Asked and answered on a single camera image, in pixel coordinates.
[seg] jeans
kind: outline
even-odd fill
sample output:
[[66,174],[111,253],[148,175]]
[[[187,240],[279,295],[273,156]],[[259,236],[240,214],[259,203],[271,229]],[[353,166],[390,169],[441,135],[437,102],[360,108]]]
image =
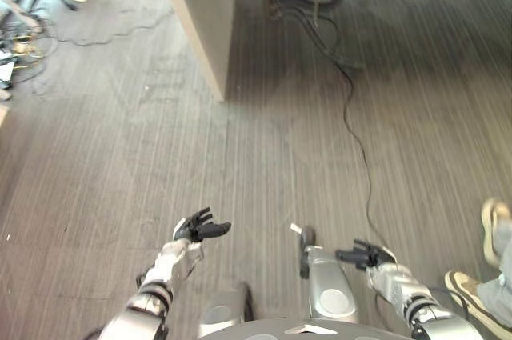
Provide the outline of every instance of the jeans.
[[499,278],[481,284],[483,305],[504,326],[512,327],[512,221],[500,221],[493,232],[493,248],[500,257]]

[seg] striped carpet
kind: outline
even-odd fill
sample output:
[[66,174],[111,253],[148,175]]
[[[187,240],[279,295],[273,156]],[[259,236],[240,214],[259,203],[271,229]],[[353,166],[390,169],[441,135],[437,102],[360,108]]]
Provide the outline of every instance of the striped carpet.
[[[205,243],[172,339],[194,338],[202,306],[241,280],[259,318],[305,316],[291,222],[315,226],[332,250],[377,240],[361,151],[342,122],[348,83],[298,24],[268,22],[260,4],[237,0],[230,100],[219,104],[165,15],[169,0],[90,0],[77,13],[44,1],[58,36],[79,42],[164,17],[104,46],[61,43],[46,72],[15,87],[0,129],[1,339],[80,339],[100,326],[176,221],[203,206],[233,229]],[[497,276],[479,209],[489,196],[512,202],[511,8],[344,0],[333,14],[343,54],[365,67],[348,121],[366,148],[370,214],[429,285],[450,269]],[[362,322],[382,327],[363,274],[346,272]]]

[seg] desk leg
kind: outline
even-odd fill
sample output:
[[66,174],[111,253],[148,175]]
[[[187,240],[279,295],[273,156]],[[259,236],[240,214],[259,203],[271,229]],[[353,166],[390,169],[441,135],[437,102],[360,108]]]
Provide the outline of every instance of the desk leg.
[[234,0],[171,0],[215,100],[226,96]]

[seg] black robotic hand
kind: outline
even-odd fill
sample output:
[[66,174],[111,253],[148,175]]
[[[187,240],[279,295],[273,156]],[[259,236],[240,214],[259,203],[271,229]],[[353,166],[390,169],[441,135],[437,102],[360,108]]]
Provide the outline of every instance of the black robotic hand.
[[230,222],[215,224],[210,208],[200,210],[189,218],[180,221],[174,229],[174,240],[186,238],[191,242],[202,242],[204,238],[217,238],[227,234],[231,228]]
[[394,254],[387,248],[357,239],[354,240],[352,250],[337,250],[336,257],[342,262],[355,264],[359,270],[379,266],[385,262],[397,262]]

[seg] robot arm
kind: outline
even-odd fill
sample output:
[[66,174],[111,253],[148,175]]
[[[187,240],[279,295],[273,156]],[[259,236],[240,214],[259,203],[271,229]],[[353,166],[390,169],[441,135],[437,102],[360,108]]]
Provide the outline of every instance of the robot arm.
[[415,340],[483,340],[476,329],[463,318],[443,308],[427,286],[413,277],[410,270],[396,263],[386,248],[359,240],[352,251],[337,251],[344,262],[352,262],[366,271],[368,285],[396,310],[412,330]]
[[201,241],[226,234],[231,224],[213,224],[207,208],[174,228],[174,240],[163,246],[137,293],[103,329],[100,340],[164,340],[166,317],[174,296],[202,259]]

